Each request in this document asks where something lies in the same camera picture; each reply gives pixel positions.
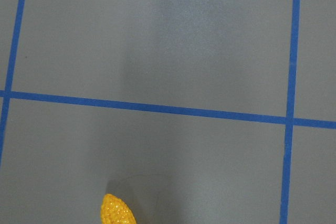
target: orange object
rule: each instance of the orange object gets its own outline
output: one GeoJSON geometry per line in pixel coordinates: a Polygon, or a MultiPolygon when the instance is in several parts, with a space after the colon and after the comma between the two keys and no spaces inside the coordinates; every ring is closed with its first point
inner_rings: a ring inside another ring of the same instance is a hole
{"type": "Polygon", "coordinates": [[[104,196],[100,218],[103,224],[137,224],[126,203],[112,194],[104,196]]]}

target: blue line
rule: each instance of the blue line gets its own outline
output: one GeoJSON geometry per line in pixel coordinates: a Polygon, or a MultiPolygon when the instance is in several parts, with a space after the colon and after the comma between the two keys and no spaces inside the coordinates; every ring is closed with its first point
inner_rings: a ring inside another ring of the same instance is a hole
{"type": "Polygon", "coordinates": [[[292,154],[294,108],[295,108],[295,86],[296,86],[296,70],[298,59],[299,22],[300,22],[300,0],[293,0],[289,72],[288,72],[288,90],[287,90],[285,153],[283,157],[284,159],[282,168],[282,190],[281,190],[281,207],[280,207],[280,220],[279,220],[280,224],[287,224],[288,219],[290,168],[291,168],[291,154],[292,154]]]}
{"type": "Polygon", "coordinates": [[[192,108],[183,108],[183,107],[166,106],[166,105],[109,101],[109,100],[99,100],[99,99],[89,99],[89,98],[79,98],[79,97],[64,97],[64,96],[59,96],[59,95],[35,94],[35,93],[25,93],[25,92],[15,92],[15,91],[11,92],[11,98],[34,100],[34,101],[44,101],[44,102],[68,103],[68,104],[87,105],[87,106],[98,106],[98,107],[114,108],[114,109],[138,110],[138,111],[148,111],[148,112],[158,112],[158,113],[168,113],[168,114],[202,116],[206,118],[220,118],[220,119],[242,120],[242,121],[252,121],[252,122],[285,124],[285,117],[283,116],[271,116],[271,115],[248,114],[248,113],[227,112],[227,111],[217,111],[217,110],[192,109],[192,108]]]}
{"type": "Polygon", "coordinates": [[[8,68],[7,68],[6,85],[5,90],[2,92],[4,99],[2,104],[1,121],[0,121],[0,164],[4,145],[6,123],[8,118],[9,103],[11,99],[9,95],[13,84],[16,53],[20,37],[20,29],[21,29],[24,6],[25,6],[25,0],[18,0],[14,31],[12,37],[11,53],[9,55],[8,68]]]}
{"type": "Polygon", "coordinates": [[[294,118],[294,125],[305,126],[305,127],[325,128],[325,129],[336,129],[336,122],[323,121],[323,120],[294,118]]]}

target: yellow-orange textured object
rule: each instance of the yellow-orange textured object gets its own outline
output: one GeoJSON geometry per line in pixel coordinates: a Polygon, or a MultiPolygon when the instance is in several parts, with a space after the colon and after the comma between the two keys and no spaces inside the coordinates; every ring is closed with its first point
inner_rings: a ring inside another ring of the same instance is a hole
{"type": "Polygon", "coordinates": [[[137,224],[126,203],[112,194],[104,196],[100,218],[103,224],[137,224]]]}

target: gray floor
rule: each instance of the gray floor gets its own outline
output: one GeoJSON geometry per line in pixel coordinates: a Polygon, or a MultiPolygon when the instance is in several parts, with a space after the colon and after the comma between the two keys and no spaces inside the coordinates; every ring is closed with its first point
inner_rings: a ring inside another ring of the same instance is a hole
{"type": "MultiPolygon", "coordinates": [[[[26,0],[13,90],[285,116],[291,5],[26,0]]],[[[16,6],[0,0],[0,90],[16,6]]],[[[335,10],[334,0],[301,0],[298,118],[336,121],[335,10]]],[[[284,132],[12,99],[0,223],[100,223],[106,192],[138,224],[278,223],[284,132]]],[[[336,130],[294,128],[288,223],[336,222],[335,141],[336,130]]]]}

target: horizontal blue line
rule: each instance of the horizontal blue line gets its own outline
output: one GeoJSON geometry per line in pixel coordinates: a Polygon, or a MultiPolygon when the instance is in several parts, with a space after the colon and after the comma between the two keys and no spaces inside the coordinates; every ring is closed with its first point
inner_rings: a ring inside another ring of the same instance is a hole
{"type": "Polygon", "coordinates": [[[323,120],[294,118],[294,125],[305,126],[305,127],[325,128],[325,129],[336,129],[336,122],[323,121],[323,120]]]}
{"type": "Polygon", "coordinates": [[[10,93],[10,97],[15,99],[68,103],[68,104],[97,106],[97,107],[114,108],[114,109],[138,110],[138,111],[159,112],[168,114],[203,116],[206,118],[220,118],[220,119],[231,119],[231,120],[241,120],[251,122],[285,124],[285,117],[282,116],[192,109],[192,108],[182,108],[166,105],[120,102],[120,101],[109,101],[109,100],[78,98],[78,97],[65,97],[59,95],[36,94],[36,93],[26,93],[16,91],[12,91],[10,93]]]}

